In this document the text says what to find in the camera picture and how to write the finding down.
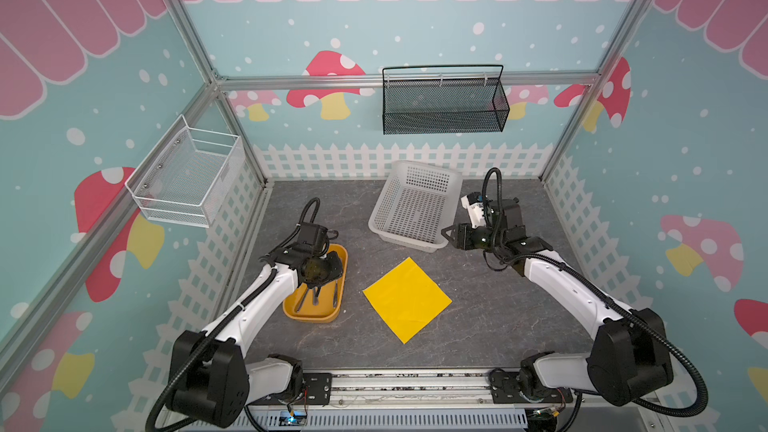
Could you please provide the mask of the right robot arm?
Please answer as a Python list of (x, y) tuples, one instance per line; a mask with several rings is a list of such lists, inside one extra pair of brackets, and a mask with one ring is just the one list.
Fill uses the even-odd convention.
[(500, 202), (479, 192), (460, 200), (469, 220), (442, 229), (460, 250), (480, 250), (513, 268), (564, 307), (592, 340), (589, 352), (541, 352), (520, 363), (516, 388), (529, 402), (544, 400), (556, 389), (601, 396), (622, 406), (669, 385), (674, 372), (669, 350), (637, 326), (642, 321), (659, 335), (661, 318), (649, 309), (636, 310), (595, 288), (545, 240), (530, 236), (515, 199)]

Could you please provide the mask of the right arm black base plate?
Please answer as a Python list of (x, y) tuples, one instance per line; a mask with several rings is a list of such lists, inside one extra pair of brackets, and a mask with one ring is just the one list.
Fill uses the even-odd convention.
[(532, 369), (507, 371), (495, 368), (488, 373), (487, 379), (495, 404), (545, 403), (562, 406), (573, 401), (567, 389), (545, 387)]

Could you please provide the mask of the silver table knife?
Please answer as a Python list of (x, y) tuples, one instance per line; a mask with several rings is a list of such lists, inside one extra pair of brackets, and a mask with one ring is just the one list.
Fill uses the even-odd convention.
[(297, 301), (297, 303), (296, 303), (296, 305), (295, 305), (295, 307), (293, 309), (294, 310), (294, 314), (298, 314), (301, 311), (301, 309), (303, 307), (303, 304), (304, 304), (304, 302), (306, 300), (306, 297), (309, 294), (309, 291), (310, 291), (310, 289), (305, 289), (304, 290), (303, 294), (301, 295), (300, 299)]

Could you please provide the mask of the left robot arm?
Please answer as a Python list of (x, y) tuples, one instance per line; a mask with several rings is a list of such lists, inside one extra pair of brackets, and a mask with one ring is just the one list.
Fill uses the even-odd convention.
[(197, 421), (226, 428), (267, 396), (287, 405), (304, 400), (300, 360), (272, 354), (247, 364), (245, 357), (267, 320), (300, 286), (320, 289), (342, 277), (343, 261), (330, 248), (337, 236), (324, 226), (298, 223), (293, 234), (261, 257), (261, 272), (225, 312), (202, 330), (178, 336), (167, 384), (149, 412), (146, 430), (158, 430), (163, 409), (182, 417), (167, 425), (169, 431)]

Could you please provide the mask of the yellow plastic utensil tray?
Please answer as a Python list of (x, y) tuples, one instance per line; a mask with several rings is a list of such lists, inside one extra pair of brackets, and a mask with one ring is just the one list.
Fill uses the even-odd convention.
[(299, 322), (324, 324), (333, 322), (340, 314), (347, 275), (348, 252), (338, 244), (332, 244), (330, 251), (335, 252), (342, 262), (341, 277), (322, 286), (318, 293), (302, 284), (283, 301), (282, 310), (288, 318)]

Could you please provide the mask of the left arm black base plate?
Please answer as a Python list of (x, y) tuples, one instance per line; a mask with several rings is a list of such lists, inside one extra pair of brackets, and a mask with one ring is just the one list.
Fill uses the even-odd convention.
[(331, 373), (301, 373), (292, 379), (286, 401), (326, 406), (330, 403), (332, 379)]

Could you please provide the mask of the white perforated plastic basket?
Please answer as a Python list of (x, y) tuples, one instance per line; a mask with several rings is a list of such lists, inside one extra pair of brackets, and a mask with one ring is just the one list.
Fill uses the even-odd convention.
[(462, 183), (452, 169), (394, 162), (368, 227), (385, 242), (434, 253), (448, 245), (441, 231), (454, 223)]

